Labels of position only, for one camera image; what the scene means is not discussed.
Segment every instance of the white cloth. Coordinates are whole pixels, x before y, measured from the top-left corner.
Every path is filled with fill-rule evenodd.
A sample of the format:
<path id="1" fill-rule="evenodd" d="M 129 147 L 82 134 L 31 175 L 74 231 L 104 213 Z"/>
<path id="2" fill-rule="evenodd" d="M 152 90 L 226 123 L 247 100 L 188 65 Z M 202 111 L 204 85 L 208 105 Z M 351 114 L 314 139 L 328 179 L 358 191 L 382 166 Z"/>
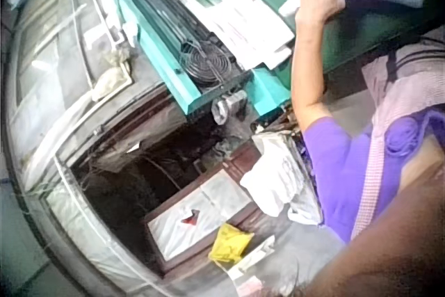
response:
<path id="1" fill-rule="evenodd" d="M 318 225 L 321 210 L 310 181 L 298 164 L 297 149 L 289 133 L 255 136 L 263 156 L 241 180 L 258 207 L 278 217 L 284 205 L 291 203 L 288 217 L 302 224 Z"/>

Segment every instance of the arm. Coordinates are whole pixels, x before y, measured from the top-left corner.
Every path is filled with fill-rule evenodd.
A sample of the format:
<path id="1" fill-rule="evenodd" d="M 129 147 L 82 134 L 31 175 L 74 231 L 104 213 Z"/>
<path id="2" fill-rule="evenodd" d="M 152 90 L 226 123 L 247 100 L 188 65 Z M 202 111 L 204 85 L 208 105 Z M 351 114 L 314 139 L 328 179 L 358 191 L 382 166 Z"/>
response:
<path id="1" fill-rule="evenodd" d="M 329 111 L 323 96 L 321 43 L 327 19 L 345 7 L 345 0 L 301 0 L 296 15 L 297 38 L 292 65 L 292 105 L 304 132 Z"/>

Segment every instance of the fan guard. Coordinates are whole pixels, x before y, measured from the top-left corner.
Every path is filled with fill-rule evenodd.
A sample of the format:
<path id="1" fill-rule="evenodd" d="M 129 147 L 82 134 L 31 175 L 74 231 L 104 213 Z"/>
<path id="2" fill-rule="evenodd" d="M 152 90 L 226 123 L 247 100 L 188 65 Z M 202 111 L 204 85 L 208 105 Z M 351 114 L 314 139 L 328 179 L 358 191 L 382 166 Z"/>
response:
<path id="1" fill-rule="evenodd" d="M 187 42 L 181 53 L 181 64 L 199 86 L 209 87 L 224 81 L 232 70 L 229 57 L 212 42 Z"/>

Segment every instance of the yellow plastic bag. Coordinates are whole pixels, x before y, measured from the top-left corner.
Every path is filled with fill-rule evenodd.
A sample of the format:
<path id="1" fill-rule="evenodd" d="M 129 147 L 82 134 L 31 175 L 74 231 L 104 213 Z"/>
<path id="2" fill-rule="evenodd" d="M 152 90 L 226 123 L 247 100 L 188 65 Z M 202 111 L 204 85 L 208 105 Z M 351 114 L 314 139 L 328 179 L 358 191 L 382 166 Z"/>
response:
<path id="1" fill-rule="evenodd" d="M 239 262 L 241 254 L 253 236 L 253 233 L 242 232 L 236 227 L 224 223 L 218 231 L 215 243 L 209 253 L 209 259 L 215 262 Z"/>

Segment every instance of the purple shirt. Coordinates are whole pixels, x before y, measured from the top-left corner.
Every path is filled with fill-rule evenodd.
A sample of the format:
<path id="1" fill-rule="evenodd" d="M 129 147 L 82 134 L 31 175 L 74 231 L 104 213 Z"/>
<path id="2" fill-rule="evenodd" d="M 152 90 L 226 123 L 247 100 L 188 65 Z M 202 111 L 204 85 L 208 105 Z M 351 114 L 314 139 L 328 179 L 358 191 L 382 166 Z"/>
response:
<path id="1" fill-rule="evenodd" d="M 303 134 L 314 167 L 325 224 L 346 243 L 362 199 L 372 128 L 351 138 L 333 118 L 315 121 Z M 433 133 L 445 148 L 445 115 L 428 109 L 395 121 L 385 134 L 385 166 L 375 217 L 398 192 L 403 166 Z"/>

